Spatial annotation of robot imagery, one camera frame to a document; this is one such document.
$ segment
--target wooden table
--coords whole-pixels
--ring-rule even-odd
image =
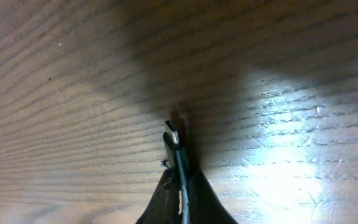
[[[239,223],[358,223],[352,0],[0,0],[0,223],[134,223],[173,110]]]

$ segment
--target wood grain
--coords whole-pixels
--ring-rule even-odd
[[[0,223],[134,223],[172,110],[239,223],[358,223],[351,0],[0,0]]]

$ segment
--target brown wood surface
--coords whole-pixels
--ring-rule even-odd
[[[239,223],[358,223],[355,0],[0,0],[0,223],[134,223],[171,110]]]

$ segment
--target wooden surface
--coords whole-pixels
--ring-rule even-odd
[[[134,223],[171,110],[239,223],[358,223],[352,0],[0,0],[0,223]]]

